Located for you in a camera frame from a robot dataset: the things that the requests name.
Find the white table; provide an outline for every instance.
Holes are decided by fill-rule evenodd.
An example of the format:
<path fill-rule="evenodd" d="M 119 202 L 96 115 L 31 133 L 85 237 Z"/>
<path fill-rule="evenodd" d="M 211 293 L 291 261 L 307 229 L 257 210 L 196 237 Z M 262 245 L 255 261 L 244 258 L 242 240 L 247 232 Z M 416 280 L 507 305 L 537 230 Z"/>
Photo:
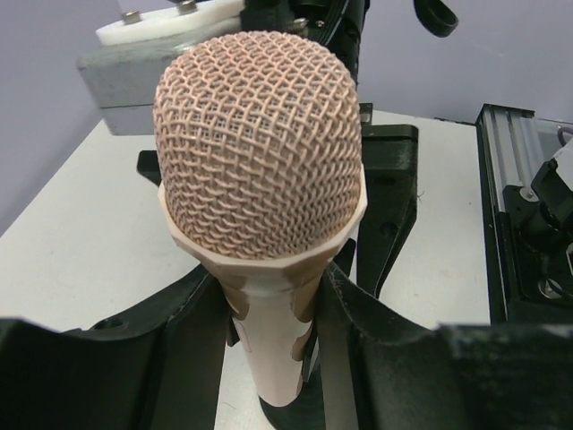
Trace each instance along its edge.
<path fill-rule="evenodd" d="M 426 327 L 489 322 L 475 129 L 383 112 L 373 123 L 420 129 L 418 219 L 381 301 Z M 197 264 L 135 171 L 153 148 L 152 136 L 93 130 L 0 238 L 0 315 L 87 329 Z M 216 428 L 271 429 L 240 345 L 227 349 Z"/>

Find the black cable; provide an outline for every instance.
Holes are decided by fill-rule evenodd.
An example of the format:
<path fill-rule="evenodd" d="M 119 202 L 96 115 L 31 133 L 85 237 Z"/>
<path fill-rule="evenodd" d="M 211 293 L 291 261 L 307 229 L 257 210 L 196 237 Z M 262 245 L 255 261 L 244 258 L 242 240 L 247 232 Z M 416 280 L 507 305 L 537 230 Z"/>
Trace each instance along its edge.
<path fill-rule="evenodd" d="M 329 8 L 329 12 L 324 18 L 324 28 L 319 33 L 318 38 L 315 40 L 324 47 L 326 47 L 336 32 L 338 27 L 342 22 L 346 9 L 348 8 L 348 3 L 350 0 L 334 0 L 333 4 Z"/>

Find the microphone holder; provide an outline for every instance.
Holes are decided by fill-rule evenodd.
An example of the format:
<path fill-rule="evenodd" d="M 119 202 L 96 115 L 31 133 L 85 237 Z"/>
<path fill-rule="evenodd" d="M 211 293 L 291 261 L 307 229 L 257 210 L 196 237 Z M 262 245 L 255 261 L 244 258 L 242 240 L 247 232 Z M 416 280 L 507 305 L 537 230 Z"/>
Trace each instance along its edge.
<path fill-rule="evenodd" d="M 363 105 L 369 207 L 355 242 L 321 279 L 300 397 L 262 402 L 278 429 L 571 428 L 573 327 L 427 330 L 377 300 L 415 221 L 417 129 L 370 125 Z M 157 154 L 138 171 L 158 184 Z M 202 266 L 87 331 L 0 320 L 0 428 L 210 430 L 226 341 L 227 301 Z"/>

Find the mounting hole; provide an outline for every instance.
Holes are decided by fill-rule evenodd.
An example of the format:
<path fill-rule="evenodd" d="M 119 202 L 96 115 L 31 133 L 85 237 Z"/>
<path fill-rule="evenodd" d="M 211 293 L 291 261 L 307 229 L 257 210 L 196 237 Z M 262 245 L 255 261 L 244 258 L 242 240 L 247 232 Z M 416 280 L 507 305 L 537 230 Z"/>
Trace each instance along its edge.
<path fill-rule="evenodd" d="M 396 183 L 396 178 L 392 176 L 376 176 L 374 183 L 377 185 L 393 186 Z"/>
<path fill-rule="evenodd" d="M 384 222 L 380 225 L 380 233 L 382 237 L 390 239 L 398 232 L 398 227 L 393 222 Z"/>
<path fill-rule="evenodd" d="M 119 318 L 106 318 L 105 320 L 102 320 L 94 325 L 92 330 L 118 329 L 119 327 L 124 327 L 125 325 L 127 324 Z"/>

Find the gray metal block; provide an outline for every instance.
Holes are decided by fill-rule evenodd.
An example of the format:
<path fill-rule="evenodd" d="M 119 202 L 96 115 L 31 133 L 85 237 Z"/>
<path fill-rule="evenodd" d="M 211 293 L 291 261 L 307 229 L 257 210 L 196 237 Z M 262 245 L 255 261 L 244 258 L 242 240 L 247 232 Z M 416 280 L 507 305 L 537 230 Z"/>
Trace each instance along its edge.
<path fill-rule="evenodd" d="M 239 18 L 230 18 L 169 38 L 102 47 L 81 57 L 77 66 L 100 108 L 151 105 L 161 74 L 175 58 L 205 40 L 238 31 Z"/>

